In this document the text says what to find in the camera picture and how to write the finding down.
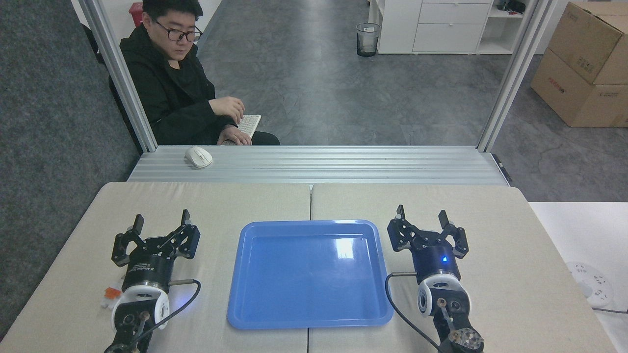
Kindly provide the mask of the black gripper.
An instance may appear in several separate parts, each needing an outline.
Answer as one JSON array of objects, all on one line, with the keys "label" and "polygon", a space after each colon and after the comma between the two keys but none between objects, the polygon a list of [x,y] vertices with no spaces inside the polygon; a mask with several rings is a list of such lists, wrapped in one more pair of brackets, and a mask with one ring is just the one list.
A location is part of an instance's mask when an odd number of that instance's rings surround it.
[{"label": "black gripper", "polygon": [[411,251],[417,284],[437,274],[450,274],[461,279],[456,258],[462,259],[469,252],[465,230],[451,223],[445,210],[440,211],[438,220],[442,232],[431,241],[431,232],[408,222],[404,206],[399,204],[387,227],[393,251]]},{"label": "black gripper", "polygon": [[[141,237],[144,218],[137,214],[132,227],[114,240],[111,259],[123,267],[127,265],[122,289],[137,285],[148,285],[170,292],[171,273],[176,257],[193,259],[200,241],[198,227],[191,223],[190,212],[183,210],[180,226],[170,234],[157,240],[157,254]],[[129,243],[135,243],[131,254],[127,253]]]}]

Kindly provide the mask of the person's right hand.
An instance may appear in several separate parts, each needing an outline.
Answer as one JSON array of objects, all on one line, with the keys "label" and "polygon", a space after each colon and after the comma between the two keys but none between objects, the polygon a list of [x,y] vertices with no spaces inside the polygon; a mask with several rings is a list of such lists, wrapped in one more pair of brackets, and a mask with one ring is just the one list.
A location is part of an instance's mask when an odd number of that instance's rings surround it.
[{"label": "person's right hand", "polygon": [[251,146],[253,145],[253,141],[249,134],[246,134],[242,130],[238,129],[234,125],[225,125],[221,130],[217,145],[222,145],[225,141],[231,141],[238,146]]}]

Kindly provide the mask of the person's left hand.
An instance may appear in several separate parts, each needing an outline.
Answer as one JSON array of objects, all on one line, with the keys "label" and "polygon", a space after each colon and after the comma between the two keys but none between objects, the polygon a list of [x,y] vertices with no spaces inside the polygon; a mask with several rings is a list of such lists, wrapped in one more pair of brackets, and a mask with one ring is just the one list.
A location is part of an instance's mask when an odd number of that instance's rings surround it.
[{"label": "person's left hand", "polygon": [[208,103],[215,115],[228,116],[236,125],[240,125],[240,121],[244,118],[245,105],[239,98],[228,96],[210,99]]}]

